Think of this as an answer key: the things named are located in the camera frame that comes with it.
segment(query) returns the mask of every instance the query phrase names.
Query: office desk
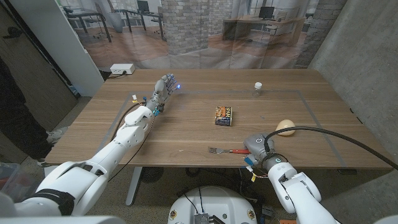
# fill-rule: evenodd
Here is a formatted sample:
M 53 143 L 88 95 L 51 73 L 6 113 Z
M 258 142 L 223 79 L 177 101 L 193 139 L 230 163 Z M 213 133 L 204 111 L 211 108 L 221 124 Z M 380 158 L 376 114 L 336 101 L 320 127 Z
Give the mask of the office desk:
M 156 117 L 132 166 L 241 167 L 244 156 L 210 154 L 207 147 L 242 148 L 246 137 L 274 131 L 283 119 L 348 135 L 391 158 L 315 70 L 136 70 L 125 78 L 106 81 L 46 161 L 61 164 L 91 158 L 109 142 L 114 122 L 132 105 L 130 94 L 149 97 L 155 82 L 168 72 L 181 83 L 181 92 L 174 93 L 164 113 Z M 251 96 L 255 82 L 263 83 L 259 98 Z M 232 127 L 214 124 L 216 106 L 232 106 Z M 296 131 L 291 137 L 273 138 L 276 151 L 295 167 L 390 168 L 364 149 L 332 136 Z
M 94 10 L 89 10 L 89 9 L 81 9 L 81 10 L 84 12 L 82 12 L 82 13 L 66 13 L 66 15 L 68 18 L 76 18 L 76 17 L 79 18 L 79 21 L 80 21 L 81 26 L 83 27 L 85 33 L 88 33 L 88 32 L 87 32 L 86 25 L 85 25 L 85 22 L 83 21 L 82 17 L 83 16 L 99 16 L 102 20 L 102 24 L 104 26 L 106 36 L 107 36 L 109 42 L 112 42 L 111 36 L 109 35 L 109 32 L 108 32 L 108 28 L 106 27 L 106 24 L 105 24 L 104 15 L 102 15 L 101 13 L 94 11 Z
M 251 17 L 250 15 L 232 19 L 225 19 L 223 21 L 223 40 L 226 40 L 228 37 L 238 39 L 247 36 L 250 33 L 251 24 L 267 24 L 279 27 L 294 24 L 292 34 L 288 43 L 289 46 L 293 46 L 299 41 L 300 33 L 303 29 L 304 22 L 305 17 L 293 18 L 280 22 L 273 20 L 262 20 L 258 17 Z
M 119 9 L 119 11 L 125 13 L 126 18 L 127 18 L 127 23 L 129 25 L 130 32 L 131 32 L 131 26 L 130 26 L 129 16 L 127 14 L 128 12 L 130 12 L 132 14 L 135 14 L 135 15 L 140 15 L 141 16 L 141 22 L 142 22 L 142 25 L 144 26 L 144 30 L 147 30 L 147 27 L 145 26 L 144 16 L 150 16 L 150 17 L 158 18 L 160 36 L 161 36 L 162 40 L 166 41 L 166 38 L 163 35 L 162 16 L 161 15 L 144 13 L 144 12 L 137 12 L 137 11 L 133 11 L 133 10 L 125 10 L 125 9 Z

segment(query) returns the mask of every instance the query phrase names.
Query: white bottle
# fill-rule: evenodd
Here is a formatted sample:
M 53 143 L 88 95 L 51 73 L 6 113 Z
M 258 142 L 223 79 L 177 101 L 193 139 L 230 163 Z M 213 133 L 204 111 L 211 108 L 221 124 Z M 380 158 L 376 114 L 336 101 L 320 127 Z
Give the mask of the white bottle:
M 256 82 L 256 84 L 254 84 L 254 91 L 253 91 L 253 96 L 254 97 L 259 97 L 261 94 L 261 86 L 262 83 L 261 82 Z

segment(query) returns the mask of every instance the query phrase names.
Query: brick pillar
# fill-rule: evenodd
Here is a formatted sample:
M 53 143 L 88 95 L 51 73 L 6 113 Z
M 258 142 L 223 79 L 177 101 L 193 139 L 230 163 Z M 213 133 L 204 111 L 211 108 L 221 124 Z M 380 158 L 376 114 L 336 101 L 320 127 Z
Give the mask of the brick pillar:
M 319 0 L 295 68 L 307 68 L 347 0 Z
M 208 47 L 209 0 L 162 0 L 170 55 Z
M 209 0 L 209 34 L 217 35 L 223 31 L 223 20 L 230 19 L 233 0 Z

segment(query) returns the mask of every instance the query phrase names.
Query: window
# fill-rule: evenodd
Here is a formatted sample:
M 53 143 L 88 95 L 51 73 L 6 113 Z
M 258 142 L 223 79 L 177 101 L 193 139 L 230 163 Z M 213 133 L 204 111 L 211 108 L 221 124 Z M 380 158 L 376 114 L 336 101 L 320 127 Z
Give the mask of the window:
M 114 9 L 136 10 L 136 0 L 111 0 Z
M 61 6 L 69 7 L 70 9 L 82 8 L 80 0 L 59 0 Z

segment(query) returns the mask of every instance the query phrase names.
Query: computer monitor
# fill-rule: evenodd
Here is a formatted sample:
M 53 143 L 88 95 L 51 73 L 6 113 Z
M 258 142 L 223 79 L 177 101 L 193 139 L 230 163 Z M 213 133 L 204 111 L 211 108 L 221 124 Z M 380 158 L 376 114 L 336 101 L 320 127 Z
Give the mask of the computer monitor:
M 149 6 L 147 1 L 138 0 L 137 4 L 138 4 L 138 10 L 140 10 L 141 12 L 149 12 Z
M 275 7 L 261 7 L 259 18 L 272 19 Z

